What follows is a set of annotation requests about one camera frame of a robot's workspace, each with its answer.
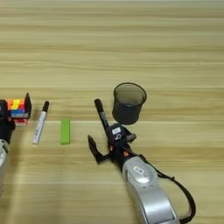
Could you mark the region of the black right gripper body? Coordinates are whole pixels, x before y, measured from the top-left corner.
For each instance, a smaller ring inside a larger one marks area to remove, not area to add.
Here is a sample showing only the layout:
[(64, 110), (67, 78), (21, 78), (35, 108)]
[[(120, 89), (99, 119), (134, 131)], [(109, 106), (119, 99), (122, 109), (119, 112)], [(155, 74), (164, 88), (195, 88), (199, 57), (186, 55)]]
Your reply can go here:
[(108, 144), (110, 159), (120, 170), (129, 159), (137, 155), (130, 148), (130, 143), (136, 138), (135, 134), (117, 134), (116, 137), (113, 137), (113, 142)]

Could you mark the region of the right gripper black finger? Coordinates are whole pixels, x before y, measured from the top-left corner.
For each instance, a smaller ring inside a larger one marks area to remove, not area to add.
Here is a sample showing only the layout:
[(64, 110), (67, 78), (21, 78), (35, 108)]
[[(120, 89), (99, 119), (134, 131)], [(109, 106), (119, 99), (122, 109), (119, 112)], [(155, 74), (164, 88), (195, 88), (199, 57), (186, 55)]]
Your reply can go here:
[(112, 145), (110, 145), (108, 147), (108, 154), (102, 155), (97, 150), (95, 140), (91, 136), (87, 136), (87, 139), (88, 139), (89, 149), (91, 150), (91, 152), (92, 152), (92, 154), (93, 154), (97, 164), (101, 164), (101, 163), (105, 162), (106, 160), (111, 159), (112, 151), (114, 149), (114, 147)]

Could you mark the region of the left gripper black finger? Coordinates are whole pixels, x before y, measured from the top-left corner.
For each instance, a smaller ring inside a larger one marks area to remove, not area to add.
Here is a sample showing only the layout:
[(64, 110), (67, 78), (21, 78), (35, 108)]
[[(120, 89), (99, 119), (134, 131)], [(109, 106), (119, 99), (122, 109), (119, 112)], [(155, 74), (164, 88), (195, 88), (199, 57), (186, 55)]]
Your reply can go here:
[(24, 113), (26, 118), (30, 118), (32, 112), (32, 102), (29, 93), (27, 92), (24, 98)]

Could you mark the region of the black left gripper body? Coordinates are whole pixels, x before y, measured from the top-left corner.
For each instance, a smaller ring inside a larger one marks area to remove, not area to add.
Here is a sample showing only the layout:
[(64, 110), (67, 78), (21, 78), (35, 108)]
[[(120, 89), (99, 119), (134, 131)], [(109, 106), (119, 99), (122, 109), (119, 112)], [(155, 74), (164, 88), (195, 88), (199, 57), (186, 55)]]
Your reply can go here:
[(9, 117), (0, 115), (0, 139), (8, 144), (11, 142), (12, 134), (17, 126), (26, 126), (29, 119), (27, 117)]

